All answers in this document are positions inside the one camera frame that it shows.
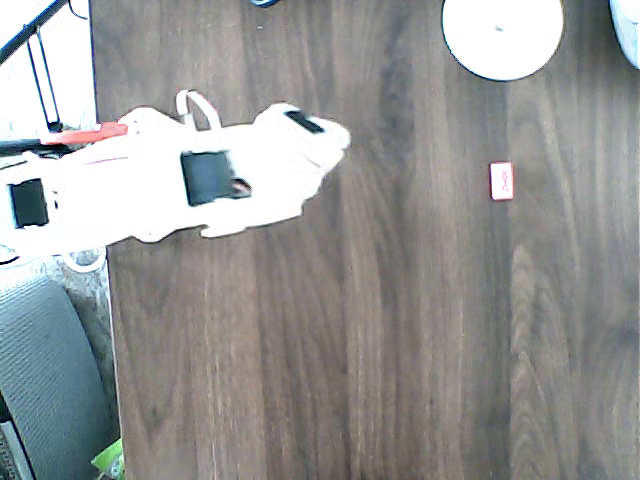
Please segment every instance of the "dark wood surface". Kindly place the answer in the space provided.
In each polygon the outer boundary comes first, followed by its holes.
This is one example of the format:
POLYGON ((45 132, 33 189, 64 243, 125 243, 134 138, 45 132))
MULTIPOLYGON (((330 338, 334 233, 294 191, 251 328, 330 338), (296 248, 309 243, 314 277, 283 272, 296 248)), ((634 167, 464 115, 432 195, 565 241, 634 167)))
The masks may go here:
POLYGON ((607 3, 495 83, 437 1, 93 2, 101 120, 186 87, 353 136, 299 219, 109 249, 127 478, 638 478, 640 73, 607 3))

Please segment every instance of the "white disc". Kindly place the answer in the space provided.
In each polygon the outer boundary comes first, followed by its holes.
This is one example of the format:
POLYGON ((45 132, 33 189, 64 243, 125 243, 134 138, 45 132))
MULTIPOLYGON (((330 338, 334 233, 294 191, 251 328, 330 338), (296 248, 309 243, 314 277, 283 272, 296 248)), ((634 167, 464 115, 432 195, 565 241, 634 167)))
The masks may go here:
POLYGON ((446 0, 442 29, 465 68, 492 80, 516 80, 553 56, 564 28, 560 0, 446 0))

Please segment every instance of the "red eraser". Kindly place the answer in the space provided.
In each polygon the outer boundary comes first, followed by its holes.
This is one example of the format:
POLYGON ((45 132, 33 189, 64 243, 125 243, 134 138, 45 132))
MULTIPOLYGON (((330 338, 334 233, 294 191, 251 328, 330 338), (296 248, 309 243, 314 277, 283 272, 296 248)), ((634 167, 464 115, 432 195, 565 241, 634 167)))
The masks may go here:
POLYGON ((513 165, 511 162, 495 162, 489 165, 491 198, 496 202, 513 200, 513 165))

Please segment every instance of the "robotic arm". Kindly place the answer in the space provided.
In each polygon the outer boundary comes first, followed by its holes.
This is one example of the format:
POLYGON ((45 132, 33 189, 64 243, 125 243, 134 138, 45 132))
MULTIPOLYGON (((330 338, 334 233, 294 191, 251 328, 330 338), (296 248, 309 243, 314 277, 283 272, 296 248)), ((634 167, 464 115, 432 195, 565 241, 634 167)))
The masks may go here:
POLYGON ((212 238, 287 220, 301 215, 350 142, 342 126, 285 103, 224 128, 197 92, 180 92, 177 106, 184 123, 137 108, 119 121, 126 135, 59 160, 26 153, 0 170, 4 250, 65 254, 194 226, 212 238), (187 98, 210 130, 195 129, 187 98))

